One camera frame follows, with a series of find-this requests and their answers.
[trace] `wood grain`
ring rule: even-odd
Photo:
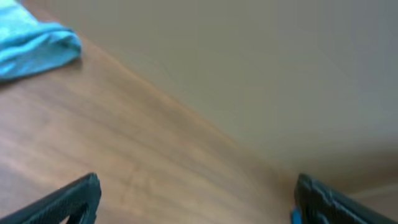
[[[0,215],[96,172],[97,223],[289,223],[294,175],[82,42],[81,60],[0,89]]]

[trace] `light blue towel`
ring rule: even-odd
[[[0,80],[33,75],[80,56],[81,44],[69,28],[37,21],[13,0],[0,0]]]

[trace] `beige wall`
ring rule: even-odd
[[[396,176],[397,1],[35,1],[264,159]]]

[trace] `wooden surface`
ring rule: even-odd
[[[0,215],[96,172],[97,223],[289,223],[294,177],[83,45],[67,67],[1,86]]]

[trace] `folded fabric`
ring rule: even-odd
[[[0,0],[0,80],[11,80],[65,65],[80,56],[69,28],[36,20],[13,0]]]

